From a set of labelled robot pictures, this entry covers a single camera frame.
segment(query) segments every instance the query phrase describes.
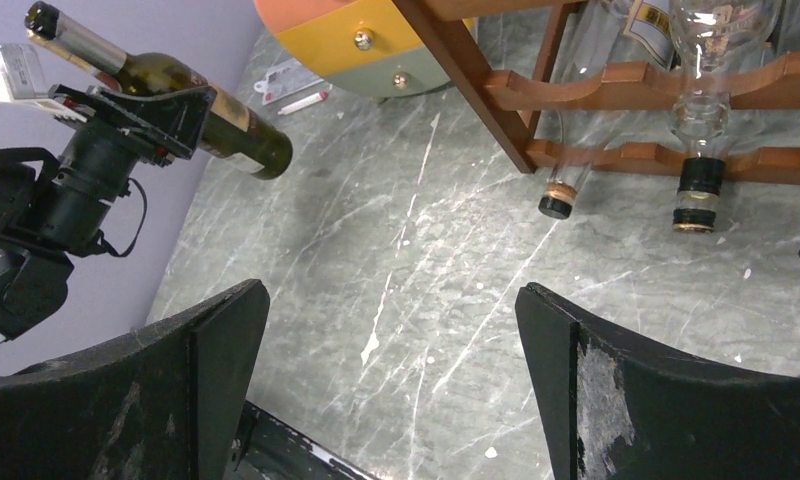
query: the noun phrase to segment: worn surface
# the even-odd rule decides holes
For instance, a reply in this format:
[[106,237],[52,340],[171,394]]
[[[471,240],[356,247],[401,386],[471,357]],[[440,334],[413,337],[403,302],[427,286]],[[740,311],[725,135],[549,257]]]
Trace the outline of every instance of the worn surface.
[[[544,11],[486,17],[495,67],[531,72]],[[568,222],[536,205],[455,88],[376,105],[339,89],[289,117],[237,92],[295,163],[210,163],[151,318],[260,278],[271,312],[247,398],[383,479],[551,479],[512,307],[537,281],[682,350],[800,373],[800,187],[728,185],[718,231],[671,232],[673,178],[594,174]]]

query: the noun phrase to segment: bottle neck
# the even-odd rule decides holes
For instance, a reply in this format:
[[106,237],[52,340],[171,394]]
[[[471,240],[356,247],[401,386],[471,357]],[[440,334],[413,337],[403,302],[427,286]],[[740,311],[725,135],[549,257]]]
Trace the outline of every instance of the bottle neck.
[[26,28],[45,42],[75,55],[109,75],[117,74],[129,54],[45,2],[26,15]]

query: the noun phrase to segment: black cable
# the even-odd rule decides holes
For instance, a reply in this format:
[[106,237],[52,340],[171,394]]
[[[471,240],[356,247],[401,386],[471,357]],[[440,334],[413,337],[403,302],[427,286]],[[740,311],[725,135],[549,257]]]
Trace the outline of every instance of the black cable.
[[105,239],[105,233],[102,230],[97,231],[97,236],[94,237],[94,240],[91,244],[91,252],[93,254],[100,254],[100,253],[108,253],[112,257],[115,258],[126,258],[129,254],[132,253],[132,250],[135,249],[135,244],[138,242],[138,237],[141,235],[141,229],[144,228],[144,221],[147,219],[147,192],[144,191],[144,187],[135,180],[134,178],[129,178],[129,181],[132,182],[138,191],[141,193],[141,199],[144,202],[144,213],[141,214],[141,223],[138,224],[138,230],[135,232],[135,238],[132,239],[132,243],[126,247],[122,253],[118,253],[117,250]]

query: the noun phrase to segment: bottle label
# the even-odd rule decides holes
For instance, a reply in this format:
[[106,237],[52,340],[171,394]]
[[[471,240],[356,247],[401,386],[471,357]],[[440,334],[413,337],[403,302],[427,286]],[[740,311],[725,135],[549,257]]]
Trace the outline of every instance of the bottle label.
[[230,157],[225,158],[227,162],[230,162],[233,167],[241,170],[242,172],[247,173],[256,173],[262,169],[261,164],[259,162],[253,160],[252,158],[244,155],[243,153],[236,153]]
[[212,113],[246,132],[250,127],[250,109],[214,83],[209,82],[209,86],[217,90]]
[[663,68],[671,66],[674,45],[671,43],[670,0],[635,0],[623,35],[644,45],[650,56]]

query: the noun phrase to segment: white device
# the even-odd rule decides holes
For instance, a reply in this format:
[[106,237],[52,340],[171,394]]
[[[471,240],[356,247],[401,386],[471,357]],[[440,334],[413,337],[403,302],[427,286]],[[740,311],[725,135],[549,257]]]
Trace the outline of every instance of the white device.
[[0,44],[0,103],[23,105],[84,122],[84,116],[49,98],[38,54],[32,45]]

